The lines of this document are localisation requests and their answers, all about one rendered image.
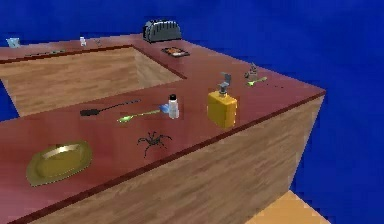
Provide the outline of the white pepper shaker black cap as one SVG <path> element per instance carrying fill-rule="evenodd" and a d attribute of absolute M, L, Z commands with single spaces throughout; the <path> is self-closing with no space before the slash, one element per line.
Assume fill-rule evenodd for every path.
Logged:
<path fill-rule="evenodd" d="M 179 117 L 179 108 L 177 96 L 175 94 L 171 94 L 168 100 L 169 112 L 168 115 L 171 119 L 177 119 Z"/>

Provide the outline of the yellow soap dispenser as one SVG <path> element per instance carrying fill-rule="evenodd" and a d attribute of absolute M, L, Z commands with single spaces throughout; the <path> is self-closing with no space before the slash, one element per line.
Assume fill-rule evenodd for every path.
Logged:
<path fill-rule="evenodd" d="M 222 72 L 224 80 L 218 85 L 218 90 L 207 96 L 207 116 L 217 126 L 230 128 L 236 122 L 237 99 L 228 94 L 231 75 Z"/>

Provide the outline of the black spider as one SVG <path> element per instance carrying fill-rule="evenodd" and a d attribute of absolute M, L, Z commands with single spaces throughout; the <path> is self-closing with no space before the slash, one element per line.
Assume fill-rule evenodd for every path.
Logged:
<path fill-rule="evenodd" d="M 146 137 L 140 137 L 137 140 L 137 144 L 140 145 L 141 143 L 146 143 L 146 146 L 144 148 L 144 157 L 147 157 L 148 150 L 152 147 L 158 146 L 164 149 L 167 148 L 167 146 L 163 142 L 163 139 L 171 140 L 171 137 L 164 134 L 157 134 L 156 131 L 153 131 L 148 132 Z"/>

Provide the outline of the green spoon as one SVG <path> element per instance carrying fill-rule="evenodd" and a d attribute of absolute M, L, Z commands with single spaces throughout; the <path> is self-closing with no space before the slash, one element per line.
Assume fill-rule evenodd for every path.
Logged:
<path fill-rule="evenodd" d="M 126 122 L 129 122 L 130 120 L 132 120 L 135 117 L 151 115 L 151 114 L 156 114 L 156 113 L 160 113 L 160 112 L 161 112 L 161 110 L 152 110 L 152 111 L 148 111 L 148 112 L 142 112 L 142 113 L 138 113 L 138 114 L 127 115 L 127 116 L 124 116 L 124 117 L 121 117 L 121 118 L 117 119 L 117 122 L 119 122 L 119 123 L 126 123 Z"/>
<path fill-rule="evenodd" d="M 258 78 L 258 79 L 255 79 L 253 81 L 248 81 L 247 82 L 247 86 L 254 86 L 256 83 L 258 82 L 264 82 L 267 80 L 267 77 L 262 77 L 262 78 Z"/>

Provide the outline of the wooden counter with red top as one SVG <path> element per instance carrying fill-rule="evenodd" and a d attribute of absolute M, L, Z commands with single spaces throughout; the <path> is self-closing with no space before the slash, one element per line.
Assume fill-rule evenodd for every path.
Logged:
<path fill-rule="evenodd" d="M 247 86 L 246 62 L 179 41 L 189 56 L 162 52 L 138 34 L 0 47 L 0 80 L 18 115 L 0 122 L 0 224 L 244 224 L 284 195 L 324 99 L 324 91 L 261 70 Z M 65 53 L 26 57 L 26 54 Z M 231 75 L 236 122 L 207 116 L 207 96 Z M 160 112 L 177 96 L 179 117 Z M 80 111 L 106 108 L 80 116 Z M 156 131 L 166 149 L 140 137 Z M 32 187 L 26 168 L 49 146 L 86 141 L 91 164 L 64 180 Z"/>

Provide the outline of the black tray with orange food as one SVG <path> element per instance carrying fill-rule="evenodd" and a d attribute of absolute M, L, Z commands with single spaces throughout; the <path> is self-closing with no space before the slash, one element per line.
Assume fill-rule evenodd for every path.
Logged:
<path fill-rule="evenodd" d="M 163 48 L 162 52 L 164 52 L 167 55 L 172 56 L 174 58 L 179 58 L 179 57 L 184 57 L 184 56 L 190 55 L 189 52 L 187 52 L 183 49 L 177 48 L 177 47 Z"/>

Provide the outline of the small grey figurine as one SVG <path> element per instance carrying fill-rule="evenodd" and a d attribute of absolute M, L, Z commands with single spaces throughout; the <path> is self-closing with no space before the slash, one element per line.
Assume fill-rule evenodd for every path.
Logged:
<path fill-rule="evenodd" d="M 250 69 L 244 74 L 247 80 L 256 80 L 258 76 L 257 66 L 254 63 L 250 64 Z"/>

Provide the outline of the dark grey toaster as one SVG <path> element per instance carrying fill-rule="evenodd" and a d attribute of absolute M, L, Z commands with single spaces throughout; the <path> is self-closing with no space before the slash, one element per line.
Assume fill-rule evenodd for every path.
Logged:
<path fill-rule="evenodd" d="M 143 26 L 142 37 L 149 43 L 180 40 L 181 28 L 172 20 L 149 20 Z"/>

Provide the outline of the black spatula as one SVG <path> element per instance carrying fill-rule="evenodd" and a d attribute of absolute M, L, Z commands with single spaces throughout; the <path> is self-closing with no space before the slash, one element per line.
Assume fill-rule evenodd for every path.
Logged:
<path fill-rule="evenodd" d="M 109 106 L 109 107 L 106 107 L 106 108 L 84 109 L 84 110 L 81 110 L 79 113 L 80 113 L 80 116 L 96 116 L 96 115 L 100 114 L 103 111 L 106 111 L 106 110 L 109 110 L 109 109 L 112 109 L 112 108 L 115 108 L 115 107 L 123 106 L 123 105 L 138 103 L 140 101 L 141 101 L 141 99 L 135 99 L 135 100 L 130 100 L 130 101 L 122 102 L 122 103 L 119 103 L 119 104 L 115 104 L 115 105 L 112 105 L 112 106 Z"/>

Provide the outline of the gold plate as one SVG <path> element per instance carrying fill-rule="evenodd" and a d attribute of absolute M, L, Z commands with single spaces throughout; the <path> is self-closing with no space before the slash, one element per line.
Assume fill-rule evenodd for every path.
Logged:
<path fill-rule="evenodd" d="M 55 183 L 86 169 L 93 152 L 86 141 L 56 144 L 34 154 L 26 168 L 32 187 Z"/>

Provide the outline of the dark flat knife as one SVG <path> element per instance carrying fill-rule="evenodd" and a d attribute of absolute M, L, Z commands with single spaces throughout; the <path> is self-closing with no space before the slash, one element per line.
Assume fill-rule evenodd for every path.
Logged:
<path fill-rule="evenodd" d="M 66 52 L 65 50 L 53 50 L 53 51 L 26 54 L 25 56 L 26 57 L 37 57 L 37 56 L 56 55 L 56 54 L 65 53 L 65 52 Z"/>

